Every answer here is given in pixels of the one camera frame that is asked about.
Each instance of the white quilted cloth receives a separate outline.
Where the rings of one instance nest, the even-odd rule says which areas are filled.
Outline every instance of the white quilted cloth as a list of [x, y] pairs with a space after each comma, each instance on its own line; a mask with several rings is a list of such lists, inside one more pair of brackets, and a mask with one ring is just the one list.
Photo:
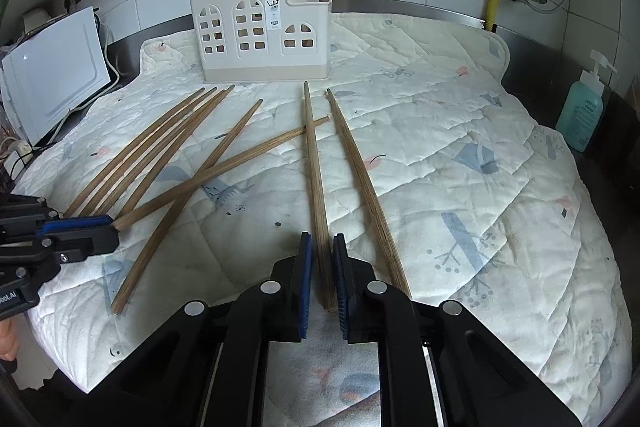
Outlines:
[[[330, 114], [331, 87], [414, 298], [459, 299], [585, 425], [596, 425], [631, 371], [618, 266], [564, 140], [502, 89], [504, 41], [395, 15], [334, 16], [331, 33], [333, 71], [311, 84], [314, 114]], [[64, 211], [111, 157], [201, 87], [194, 33], [147, 41], [141, 70], [37, 158], [15, 192]], [[145, 200], [191, 176], [258, 98], [264, 103], [224, 157], [302, 124], [301, 83], [236, 86]], [[386, 279], [334, 124], [317, 133], [330, 231]], [[292, 140], [199, 190], [124, 315], [112, 315], [110, 301], [162, 211], [123, 233], [115, 253], [63, 267], [29, 312], [51, 358], [88, 391], [185, 302], [234, 298], [293, 255], [310, 229], [304, 143]], [[264, 425], [378, 425], [377, 370], [374, 346], [344, 343], [337, 317], [314, 297], [308, 339], [271, 346]]]

